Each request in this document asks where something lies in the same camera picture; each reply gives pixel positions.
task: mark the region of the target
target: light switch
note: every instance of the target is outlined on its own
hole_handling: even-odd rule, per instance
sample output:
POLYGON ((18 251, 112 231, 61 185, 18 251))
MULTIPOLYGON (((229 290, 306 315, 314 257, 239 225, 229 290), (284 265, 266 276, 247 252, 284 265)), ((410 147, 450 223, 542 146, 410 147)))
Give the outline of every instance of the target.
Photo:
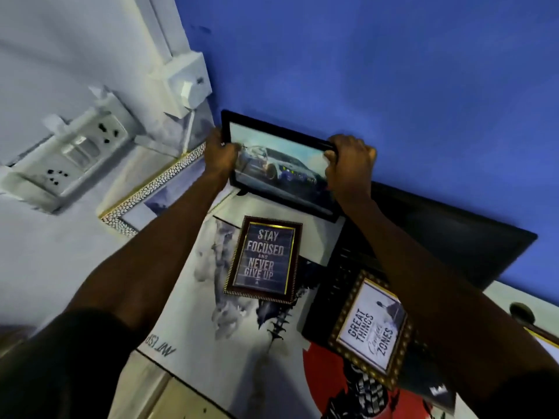
POLYGON ((83 170, 86 170, 91 163, 89 157, 87 157, 83 152, 78 148, 74 147, 72 144, 67 144, 62 147, 61 150, 62 154, 65 155, 70 161, 75 163, 75 165, 83 170))
POLYGON ((97 145, 92 140, 85 137, 84 135, 76 137, 72 141, 72 143, 84 153, 86 153, 89 157, 95 158, 99 156, 99 154, 101 154, 101 150, 99 150, 99 147, 97 147, 97 145))

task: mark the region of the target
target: car wheel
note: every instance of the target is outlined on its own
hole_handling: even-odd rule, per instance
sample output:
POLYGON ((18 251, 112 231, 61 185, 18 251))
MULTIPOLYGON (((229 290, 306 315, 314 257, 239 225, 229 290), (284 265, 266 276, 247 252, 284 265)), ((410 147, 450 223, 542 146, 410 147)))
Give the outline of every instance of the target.
POLYGON ((278 182, 278 171, 274 165, 266 166, 266 177, 274 184, 278 182))

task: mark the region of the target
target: framed motivational quote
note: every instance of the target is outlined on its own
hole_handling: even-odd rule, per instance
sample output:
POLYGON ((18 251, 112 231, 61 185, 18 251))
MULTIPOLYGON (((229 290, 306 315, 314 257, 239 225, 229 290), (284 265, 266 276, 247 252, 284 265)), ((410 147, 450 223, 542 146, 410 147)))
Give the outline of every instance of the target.
POLYGON ((412 326, 388 285, 362 270, 328 344, 381 384, 397 383, 412 326))
POLYGON ((291 304, 301 223, 245 216, 224 292, 291 304))

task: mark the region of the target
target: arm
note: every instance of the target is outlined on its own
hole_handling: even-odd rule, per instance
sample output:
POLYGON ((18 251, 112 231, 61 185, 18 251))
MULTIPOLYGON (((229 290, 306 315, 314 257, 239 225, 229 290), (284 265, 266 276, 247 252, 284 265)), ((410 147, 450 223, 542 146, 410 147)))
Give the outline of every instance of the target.
POLYGON ((476 410, 513 377, 559 366, 504 310, 444 265, 371 200, 374 148, 336 135, 328 184, 359 227, 422 338, 464 401, 476 410))
POLYGON ((139 338, 155 325, 214 198, 227 183, 238 147, 221 146, 214 129, 206 142, 206 170, 160 217, 102 262, 66 310, 94 307, 112 313, 139 338))

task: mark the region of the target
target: car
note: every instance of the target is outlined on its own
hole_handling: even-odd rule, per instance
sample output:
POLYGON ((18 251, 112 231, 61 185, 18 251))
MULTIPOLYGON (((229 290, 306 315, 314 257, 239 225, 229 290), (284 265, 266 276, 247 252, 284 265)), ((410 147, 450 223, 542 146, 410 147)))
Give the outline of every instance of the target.
POLYGON ((299 190, 301 186, 312 191, 326 189, 325 179, 307 168, 299 159, 268 147, 243 147, 236 169, 248 175, 257 175, 288 191, 299 190))

